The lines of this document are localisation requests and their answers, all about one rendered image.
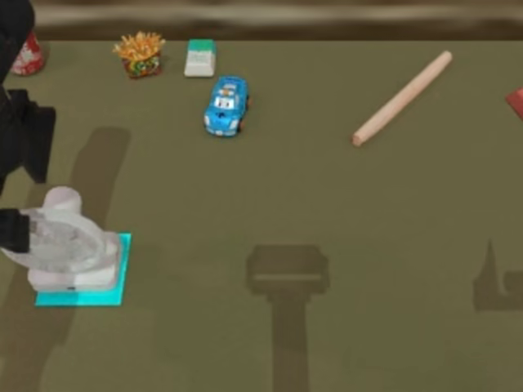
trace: wooden dowel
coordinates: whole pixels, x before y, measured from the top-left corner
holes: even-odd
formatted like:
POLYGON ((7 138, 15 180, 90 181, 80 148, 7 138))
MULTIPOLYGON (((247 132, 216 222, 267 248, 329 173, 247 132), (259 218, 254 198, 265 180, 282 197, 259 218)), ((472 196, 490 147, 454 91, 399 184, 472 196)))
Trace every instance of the wooden dowel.
POLYGON ((389 100, 374 116, 372 116, 352 136, 352 144, 360 147, 364 142, 380 132, 398 113, 414 98, 425 90, 449 65, 452 54, 444 51, 432 61, 416 78, 412 79, 403 90, 389 100))

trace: brown tabletop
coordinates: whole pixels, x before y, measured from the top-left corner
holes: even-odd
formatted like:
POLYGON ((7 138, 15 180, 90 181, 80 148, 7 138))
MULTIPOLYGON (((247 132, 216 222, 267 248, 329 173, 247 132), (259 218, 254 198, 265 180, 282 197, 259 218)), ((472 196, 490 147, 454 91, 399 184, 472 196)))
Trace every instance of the brown tabletop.
MULTIPOLYGON (((253 98, 230 140, 203 129, 216 79, 183 77, 184 42, 140 81, 111 47, 53 42, 7 86, 58 111, 50 185, 132 232, 124 305, 34 308, 2 257, 1 392, 523 388, 523 284, 496 286, 523 269, 523 123, 503 101, 520 43, 219 42, 218 73, 253 98), (353 148, 445 49, 445 73, 353 148), (303 284, 264 281, 285 273, 303 284)), ((17 172, 0 206, 46 188, 17 172)))

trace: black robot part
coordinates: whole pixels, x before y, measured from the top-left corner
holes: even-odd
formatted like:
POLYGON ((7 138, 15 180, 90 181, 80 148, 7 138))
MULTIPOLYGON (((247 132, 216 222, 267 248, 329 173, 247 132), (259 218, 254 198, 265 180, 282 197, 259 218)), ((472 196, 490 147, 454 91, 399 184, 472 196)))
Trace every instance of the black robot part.
POLYGON ((28 0, 0 0, 0 195, 7 176, 19 167, 37 184, 47 182, 56 111, 39 107, 26 90, 3 87, 33 27, 28 0))
POLYGON ((0 208, 0 247, 14 253, 29 252, 31 222, 15 208, 0 208))

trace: red can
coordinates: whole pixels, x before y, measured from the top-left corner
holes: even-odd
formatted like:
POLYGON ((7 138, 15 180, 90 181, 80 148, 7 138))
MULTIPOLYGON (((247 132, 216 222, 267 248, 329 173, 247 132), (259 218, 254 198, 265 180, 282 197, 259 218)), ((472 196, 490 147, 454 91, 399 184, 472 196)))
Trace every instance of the red can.
POLYGON ((22 50, 11 67, 11 72, 20 75, 32 75, 43 68, 42 48, 33 32, 29 34, 22 50))

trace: french fries container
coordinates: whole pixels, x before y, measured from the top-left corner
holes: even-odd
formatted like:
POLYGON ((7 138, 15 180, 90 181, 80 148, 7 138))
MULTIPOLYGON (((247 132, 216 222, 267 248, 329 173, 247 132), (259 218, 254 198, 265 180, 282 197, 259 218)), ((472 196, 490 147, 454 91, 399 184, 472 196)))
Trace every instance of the french fries container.
POLYGON ((160 64, 161 53, 157 52, 144 60, 122 59, 123 67, 131 79, 143 78, 150 75, 158 75, 162 72, 160 64))

